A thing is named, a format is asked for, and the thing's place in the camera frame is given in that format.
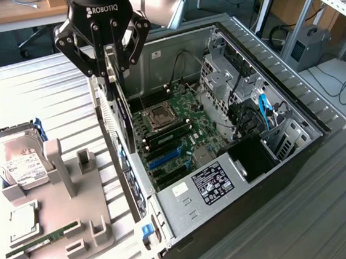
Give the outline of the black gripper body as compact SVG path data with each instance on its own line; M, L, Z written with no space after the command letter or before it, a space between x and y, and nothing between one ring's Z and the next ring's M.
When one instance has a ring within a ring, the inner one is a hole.
M130 20L133 14L129 0L67 0L67 3L71 24L76 20L85 21L92 15L101 20L108 17Z

